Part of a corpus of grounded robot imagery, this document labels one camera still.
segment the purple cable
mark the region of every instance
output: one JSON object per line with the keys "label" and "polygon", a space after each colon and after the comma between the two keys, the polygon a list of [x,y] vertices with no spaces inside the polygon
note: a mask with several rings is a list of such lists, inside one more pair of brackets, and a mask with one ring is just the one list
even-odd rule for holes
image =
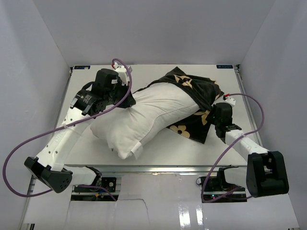
{"label": "purple cable", "polygon": [[[115,109],[116,107],[118,107],[118,106],[128,97],[128,95],[129,95],[129,93],[130,93],[130,91],[131,91],[131,88],[132,88],[132,76],[131,76],[131,73],[130,73],[130,71],[129,71],[129,69],[128,69],[128,66],[127,66],[123,61],[121,61],[120,59],[114,58],[114,59],[112,60],[112,64],[114,64],[116,61],[119,62],[120,64],[122,64],[122,65],[125,67],[125,69],[127,70],[128,76],[129,76],[130,83],[129,83],[128,91],[127,91],[127,93],[125,94],[125,96],[124,96],[118,103],[116,103],[114,106],[112,106],[111,108],[109,108],[109,109],[107,109],[107,110],[105,110],[105,111],[103,111],[103,112],[101,112],[101,113],[98,113],[98,114],[96,114],[96,115],[93,115],[93,116],[90,116],[90,117],[81,119],[81,120],[79,120],[79,121],[72,122],[72,123],[70,123],[70,124],[68,124],[68,125],[66,125],[66,126],[70,127],[70,126],[79,124],[79,123],[81,123],[81,122],[88,121],[88,120],[90,120],[90,119],[96,118],[96,117],[101,116],[101,115],[103,115],[103,114],[106,114],[106,113],[110,112],[111,110]],[[8,189],[9,189],[12,193],[14,193],[14,194],[17,195],[17,196],[21,196],[21,197],[35,197],[35,196],[40,196],[40,195],[42,195],[42,194],[46,194],[46,193],[52,191],[52,189],[50,189],[50,190],[47,190],[47,191],[44,191],[44,192],[41,192],[41,193],[31,194],[31,195],[21,194],[21,193],[17,192],[15,189],[12,188],[12,186],[10,185],[10,183],[9,183],[9,181],[8,181],[8,179],[7,179],[7,176],[6,176],[6,168],[7,168],[7,165],[8,165],[8,162],[9,162],[11,156],[12,156],[21,146],[25,145],[26,143],[31,142],[32,140],[35,140],[35,139],[44,137],[44,136],[46,136],[46,135],[48,135],[48,134],[57,132],[57,131],[62,130],[62,129],[65,129],[65,127],[64,127],[64,126],[61,126],[61,127],[55,128],[55,129],[53,129],[53,130],[51,130],[51,131],[47,131],[47,132],[45,132],[45,133],[39,134],[39,135],[37,135],[37,136],[35,136],[35,137],[32,137],[32,138],[30,138],[30,139],[28,139],[28,140],[25,140],[24,142],[22,142],[22,143],[20,143],[19,145],[17,145],[17,146],[10,152],[10,154],[7,156],[7,158],[5,159],[4,164],[3,164],[3,168],[2,168],[2,177],[3,177],[3,180],[4,180],[5,184],[6,184],[6,186],[8,187]]]}
{"label": "purple cable", "polygon": [[207,185],[207,182],[208,182],[208,180],[209,180],[209,177],[210,177],[211,173],[213,172],[214,168],[217,166],[218,162],[220,162],[220,160],[222,159],[222,157],[223,157],[223,156],[224,156],[224,155],[225,155],[225,154],[226,154],[226,153],[227,153],[227,152],[228,152],[228,151],[239,141],[239,140],[241,140],[244,136],[247,136],[247,135],[249,135],[249,134],[253,134],[253,133],[258,132],[258,131],[262,128],[262,126],[263,126],[263,124],[264,124],[264,111],[263,111],[263,108],[262,108],[260,102],[257,101],[255,98],[253,98],[253,97],[251,97],[251,96],[249,96],[249,95],[243,94],[243,93],[232,93],[232,94],[229,94],[228,96],[236,96],[236,95],[245,96],[245,97],[248,97],[248,98],[252,99],[253,101],[255,101],[255,102],[258,104],[258,106],[259,106],[259,108],[260,108],[260,110],[261,110],[262,121],[261,121],[261,124],[259,125],[259,127],[258,127],[256,130],[247,132],[247,133],[245,133],[243,136],[240,136],[240,137],[238,137],[236,140],[234,140],[234,142],[232,142],[232,143],[224,150],[224,152],[219,156],[219,158],[218,158],[218,159],[216,160],[216,162],[213,164],[213,166],[212,166],[212,168],[209,170],[208,175],[206,176],[206,179],[205,179],[205,181],[204,181],[204,183],[203,183],[203,185],[202,185],[202,188],[201,188],[201,201],[202,201],[203,203],[212,203],[212,202],[214,202],[214,201],[216,201],[216,200],[219,200],[219,199],[222,199],[223,197],[226,197],[227,195],[231,194],[232,192],[236,191],[236,189],[238,189],[238,188],[235,188],[235,189],[233,189],[233,190],[231,190],[231,191],[229,191],[229,192],[227,192],[227,193],[225,193],[225,194],[223,194],[223,195],[217,197],[217,198],[214,199],[214,200],[206,201],[206,200],[203,198],[203,193],[204,193],[204,191],[205,191],[205,187],[206,187],[206,185]]}
{"label": "purple cable", "polygon": [[105,188],[103,187],[100,187],[100,186],[94,186],[94,185],[85,185],[85,184],[81,184],[81,185],[78,185],[78,187],[83,187],[83,188],[99,188],[99,189],[102,189],[104,190],[106,193],[108,193],[110,195],[110,197],[116,201],[115,197]]}

